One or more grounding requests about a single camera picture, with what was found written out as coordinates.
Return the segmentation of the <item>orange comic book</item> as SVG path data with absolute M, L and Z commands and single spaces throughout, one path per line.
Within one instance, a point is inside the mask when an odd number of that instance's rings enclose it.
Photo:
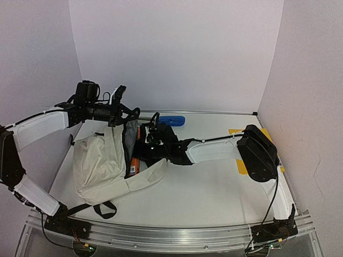
M 141 149 L 143 143 L 146 143 L 146 130 L 143 129 L 143 133 L 141 134 L 140 126 L 137 126 L 136 139 L 130 143 L 131 164 L 129 177 L 140 173 Z

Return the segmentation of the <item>cream white backpack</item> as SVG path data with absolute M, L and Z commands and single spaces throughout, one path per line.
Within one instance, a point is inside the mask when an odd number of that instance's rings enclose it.
M 139 139 L 138 121 L 131 120 L 77 140 L 73 146 L 73 181 L 77 195 L 85 202 L 68 210 L 71 216 L 92 207 L 103 219 L 117 213 L 112 201 L 159 182 L 167 170 L 167 160 L 158 160 L 131 176 L 134 145 Z

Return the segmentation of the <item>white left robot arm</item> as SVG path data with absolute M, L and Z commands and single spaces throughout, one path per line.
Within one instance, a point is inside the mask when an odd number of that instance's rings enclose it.
M 71 125 L 68 115 L 61 108 L 51 109 L 18 125 L 4 127 L 1 132 L 1 181 L 24 204 L 51 216 L 52 225 L 61 233 L 72 228 L 72 221 L 66 216 L 89 207 L 104 219 L 112 218 L 117 208 L 111 200 L 130 192 L 124 179 L 131 164 L 125 152 L 124 125 L 106 127 L 103 135 L 75 142 L 74 187 L 84 204 L 68 209 L 30 179 L 18 152 L 43 137 L 68 128 Z

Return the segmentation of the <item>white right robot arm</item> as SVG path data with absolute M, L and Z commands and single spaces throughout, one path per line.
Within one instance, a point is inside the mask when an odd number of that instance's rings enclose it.
M 281 184 L 278 151 L 273 142 L 254 124 L 241 132 L 210 139 L 180 140 L 166 124 L 140 127 L 133 156 L 148 166 L 166 159 L 175 165 L 193 165 L 216 160 L 239 160 L 248 176 L 261 183 L 270 201 L 274 220 L 285 221 L 295 215 L 295 207 Z

